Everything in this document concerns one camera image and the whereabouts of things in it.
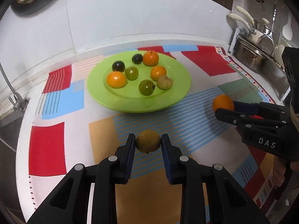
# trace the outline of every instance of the silver bolt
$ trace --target silver bolt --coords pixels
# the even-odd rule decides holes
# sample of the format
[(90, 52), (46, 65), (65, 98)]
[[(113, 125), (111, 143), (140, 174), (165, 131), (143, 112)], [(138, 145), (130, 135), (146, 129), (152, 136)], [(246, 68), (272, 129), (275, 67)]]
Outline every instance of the silver bolt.
[(82, 165), (82, 164), (77, 164), (77, 165), (75, 166), (75, 170), (77, 170), (77, 171), (80, 171), (82, 168), (83, 168), (83, 165)]
[(217, 169), (217, 170), (222, 170), (222, 169), (223, 169), (222, 165), (219, 164), (219, 163), (216, 163), (216, 164), (214, 165), (214, 168)]
[(187, 157), (187, 156), (180, 156), (180, 160), (181, 161), (188, 161), (189, 157)]
[(109, 161), (116, 161), (117, 160), (117, 156), (112, 155), (112, 156), (108, 157), (108, 160)]

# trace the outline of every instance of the orange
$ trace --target orange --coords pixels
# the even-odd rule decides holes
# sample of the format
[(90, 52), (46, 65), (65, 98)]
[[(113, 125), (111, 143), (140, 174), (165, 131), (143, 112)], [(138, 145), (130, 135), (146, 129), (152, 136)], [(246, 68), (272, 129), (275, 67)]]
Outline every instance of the orange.
[(153, 81), (158, 81), (161, 76), (166, 76), (166, 69), (163, 66), (154, 66), (150, 71), (150, 78)]
[(225, 94), (218, 95), (216, 98), (214, 98), (212, 108), (214, 112), (219, 108), (235, 110), (234, 102)]
[(108, 74), (106, 82), (110, 87), (121, 88), (125, 86), (127, 79), (120, 71), (112, 71)]
[(143, 55), (143, 63), (147, 66), (155, 66), (159, 62), (159, 55), (156, 51), (149, 50)]

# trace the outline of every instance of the plate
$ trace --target plate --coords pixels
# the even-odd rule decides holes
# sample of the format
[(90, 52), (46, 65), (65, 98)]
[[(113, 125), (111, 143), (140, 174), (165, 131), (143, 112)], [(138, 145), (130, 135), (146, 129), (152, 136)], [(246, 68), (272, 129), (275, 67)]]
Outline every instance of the plate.
[[(173, 80), (173, 85), (168, 90), (161, 90), (156, 87), (150, 96), (140, 94), (138, 85), (142, 80), (150, 79), (150, 71), (153, 67), (143, 63), (134, 64), (132, 56), (136, 53), (143, 55), (145, 52), (126, 51), (106, 58), (97, 64), (87, 79), (87, 89), (92, 98), (107, 108), (127, 113), (158, 111), (183, 99), (191, 85), (190, 74), (176, 59), (160, 53), (158, 53), (158, 65), (166, 68), (167, 76)], [(107, 84), (106, 77), (112, 72), (112, 64), (117, 60), (123, 61), (126, 68), (135, 66), (139, 71), (139, 76), (134, 81), (127, 80), (126, 86), (115, 89)]]

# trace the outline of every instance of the patterned tablecloth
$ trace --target patterned tablecloth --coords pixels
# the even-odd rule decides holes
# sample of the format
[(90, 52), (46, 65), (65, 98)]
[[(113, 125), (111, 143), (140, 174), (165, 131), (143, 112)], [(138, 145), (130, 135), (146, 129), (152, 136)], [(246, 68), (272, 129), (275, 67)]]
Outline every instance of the patterned tablecloth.
[[(89, 95), (86, 79), (92, 68), (118, 52), (49, 74), (36, 109), (28, 152), (28, 191), (34, 208), (75, 164), (97, 164), (113, 155), (129, 133), (137, 135), (153, 129), (169, 134), (172, 144), (198, 163), (221, 163), (266, 214), (274, 201), (273, 156), (241, 143), (234, 126), (216, 120), (211, 104), (222, 93), (241, 102), (273, 103), (273, 99), (220, 47), (184, 45), (132, 50), (150, 49), (177, 59), (192, 78), (187, 96), (158, 112), (116, 112)], [(168, 184), (161, 149), (149, 154), (136, 151), (131, 179), (127, 185), (116, 186), (116, 199), (119, 224), (179, 222), (181, 186)], [(207, 206), (206, 215), (209, 222)]]

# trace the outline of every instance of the metal spatula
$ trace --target metal spatula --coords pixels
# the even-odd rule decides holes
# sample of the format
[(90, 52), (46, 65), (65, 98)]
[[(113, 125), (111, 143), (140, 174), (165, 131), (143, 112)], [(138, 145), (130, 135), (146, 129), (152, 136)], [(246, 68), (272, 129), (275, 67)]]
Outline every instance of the metal spatula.
[(271, 32), (268, 35), (262, 35), (258, 39), (259, 48), (261, 48), (264, 52), (266, 52), (269, 55), (271, 55), (274, 51), (274, 41), (273, 41), (273, 38), (272, 38), (272, 32), (273, 32), (273, 28), (274, 28), (275, 17), (276, 17), (276, 5), (274, 4)]

